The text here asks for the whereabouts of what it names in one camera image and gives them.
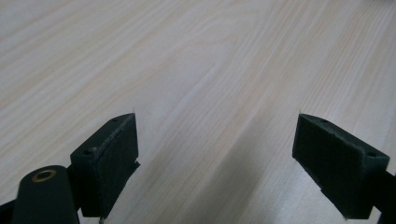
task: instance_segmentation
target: light wood surface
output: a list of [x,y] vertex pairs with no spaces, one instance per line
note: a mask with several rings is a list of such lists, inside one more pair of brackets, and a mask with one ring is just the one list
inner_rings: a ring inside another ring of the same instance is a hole
[[0,2],[0,203],[132,111],[142,165],[106,223],[376,223],[346,221],[291,147],[311,114],[395,173],[396,2]]

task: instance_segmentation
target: wood grain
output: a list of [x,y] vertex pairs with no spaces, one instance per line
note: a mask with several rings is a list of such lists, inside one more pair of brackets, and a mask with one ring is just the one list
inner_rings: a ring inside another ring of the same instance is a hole
[[106,223],[376,223],[344,220],[291,147],[312,114],[395,173],[395,86],[394,1],[2,1],[0,203],[134,111],[142,166]]

